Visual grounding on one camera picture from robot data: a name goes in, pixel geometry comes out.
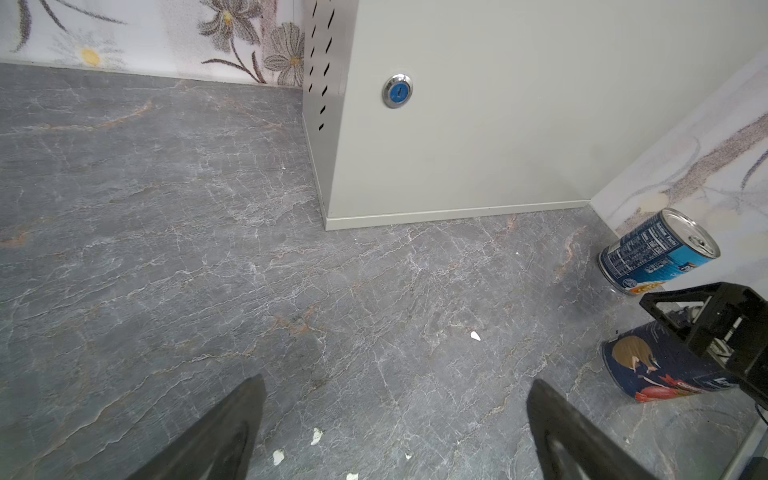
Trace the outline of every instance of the tin can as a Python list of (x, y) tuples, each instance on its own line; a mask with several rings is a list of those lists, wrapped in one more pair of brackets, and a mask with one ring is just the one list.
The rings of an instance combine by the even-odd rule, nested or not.
[(606, 247), (598, 264), (619, 290), (639, 295), (719, 256), (720, 248), (704, 228), (665, 208)]
[(608, 372), (638, 402), (675, 399), (737, 386), (712, 350), (695, 356), (659, 322), (646, 323), (603, 343)]

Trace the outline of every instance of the white fragment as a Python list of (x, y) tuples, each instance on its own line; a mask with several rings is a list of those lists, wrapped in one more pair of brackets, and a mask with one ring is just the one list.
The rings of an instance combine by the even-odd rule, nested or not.
[(317, 445), (320, 443), (320, 439), (323, 437), (323, 430), (318, 429), (315, 427), (314, 431), (312, 432), (312, 443), (310, 445)]
[(286, 453), (283, 450), (275, 450), (272, 454), (272, 463), (279, 465), (284, 458), (286, 458)]

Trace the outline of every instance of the gray flower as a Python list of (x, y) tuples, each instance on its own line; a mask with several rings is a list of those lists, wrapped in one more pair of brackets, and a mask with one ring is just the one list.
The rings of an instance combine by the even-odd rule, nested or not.
[(283, 23), (270, 32), (272, 45), (277, 52), (264, 58), (264, 65), (271, 71), (280, 72), (278, 85), (302, 86), (304, 82), (304, 34), (292, 22)]
[(261, 15), (261, 6), (257, 0), (201, 0), (216, 11), (210, 22), (200, 22), (197, 27), (200, 34), (213, 37), (214, 48), (229, 52), (232, 34), (237, 35), (251, 45), (260, 43), (259, 36), (250, 19)]

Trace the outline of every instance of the nutrition facts label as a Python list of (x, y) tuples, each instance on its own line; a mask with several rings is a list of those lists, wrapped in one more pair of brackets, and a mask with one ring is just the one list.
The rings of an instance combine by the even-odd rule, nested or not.
[(646, 220), (640, 228), (622, 240), (617, 249), (604, 257), (605, 266), (615, 278), (622, 277), (680, 246), (680, 241), (667, 230), (658, 214)]

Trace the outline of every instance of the can lid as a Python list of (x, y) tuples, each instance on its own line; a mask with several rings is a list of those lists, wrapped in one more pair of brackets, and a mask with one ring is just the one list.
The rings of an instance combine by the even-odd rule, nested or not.
[(720, 247), (714, 238), (698, 223), (674, 208), (665, 208), (661, 216), (668, 227), (690, 248), (709, 258), (720, 256)]

